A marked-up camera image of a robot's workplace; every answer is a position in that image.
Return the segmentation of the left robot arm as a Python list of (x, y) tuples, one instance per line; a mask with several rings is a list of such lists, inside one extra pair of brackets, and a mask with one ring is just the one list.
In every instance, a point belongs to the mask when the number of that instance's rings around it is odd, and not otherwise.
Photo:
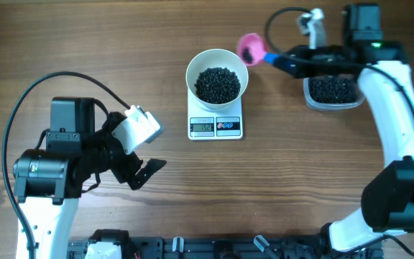
[[(28, 225), (19, 226), (17, 257), (33, 248), (36, 258), (65, 258), (70, 230), (83, 183), (111, 171), (119, 183), (140, 189), (165, 166), (164, 160), (143, 162), (135, 154), (163, 131), (150, 112), (131, 106), (124, 113), (107, 112), (95, 129), (93, 98), (55, 97), (51, 101), (50, 128), (43, 133), (46, 148), (26, 150), (14, 163), (14, 194)], [(33, 244), (28, 244), (31, 234)]]

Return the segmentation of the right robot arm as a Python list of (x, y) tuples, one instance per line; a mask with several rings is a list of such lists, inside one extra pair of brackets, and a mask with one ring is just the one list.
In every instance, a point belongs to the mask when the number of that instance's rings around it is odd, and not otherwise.
[(361, 206), (324, 227), (322, 253), (348, 257), (385, 240), (414, 233), (414, 88), (403, 46), (385, 40), (380, 8), (344, 8), (342, 45), (312, 42), (279, 50), (274, 67), (295, 78), (347, 74), (356, 79), (372, 111), (385, 166), (363, 190)]

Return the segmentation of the pink scoop blue handle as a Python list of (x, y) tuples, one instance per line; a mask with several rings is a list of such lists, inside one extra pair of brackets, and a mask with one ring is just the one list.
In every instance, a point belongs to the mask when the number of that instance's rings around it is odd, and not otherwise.
[[(249, 51), (254, 58), (252, 64), (247, 64), (242, 59), (242, 50), (246, 47), (249, 48)], [(236, 46), (236, 54), (246, 66), (256, 66), (261, 63), (268, 63), (274, 66), (276, 59), (279, 57), (278, 54), (271, 53), (268, 50), (266, 41), (257, 33), (243, 35)]]

